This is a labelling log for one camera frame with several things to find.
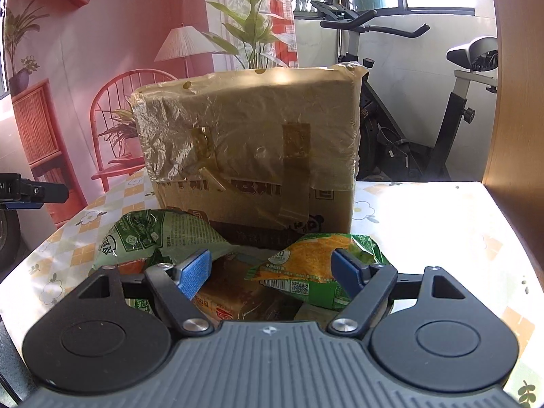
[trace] blue gripper pad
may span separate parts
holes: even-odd
[[[208,280],[210,273],[211,253],[206,250],[181,270],[180,284],[177,287],[187,299],[192,299]]]

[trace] floral tablecloth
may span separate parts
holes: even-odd
[[[108,229],[145,208],[158,203],[141,171],[89,204],[0,284],[0,315],[19,351],[32,324],[87,276]],[[544,294],[485,187],[358,182],[353,210],[352,233],[371,235],[400,272],[441,266],[510,326],[520,359],[505,390],[524,408],[544,403]]]

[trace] exercise bike handlebar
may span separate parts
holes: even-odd
[[[428,24],[424,24],[419,29],[416,29],[414,32],[393,28],[384,28],[382,26],[364,26],[363,28],[365,32],[383,32],[384,34],[398,35],[399,37],[417,38],[421,37],[421,35],[427,32],[430,29],[430,26]]]
[[[370,11],[365,11],[361,15],[359,15],[357,18],[351,20],[351,21],[325,21],[323,20],[320,25],[322,28],[330,28],[330,29],[339,29],[339,30],[352,30],[354,28],[358,28],[364,23],[367,23],[368,21],[372,20],[374,17],[377,16],[377,12],[374,9],[371,9]]]

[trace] exercise bike seat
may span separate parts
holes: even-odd
[[[479,37],[466,45],[457,46],[446,54],[446,59],[464,69],[488,72],[498,67],[498,42],[495,37]]]

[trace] lamp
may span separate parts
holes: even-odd
[[[187,67],[187,58],[190,55],[220,53],[221,50],[208,40],[203,34],[198,32],[193,26],[183,26],[170,31],[167,39],[160,47],[155,57],[155,61],[171,60],[173,58],[183,58],[185,63],[185,77],[189,78],[189,68]]]

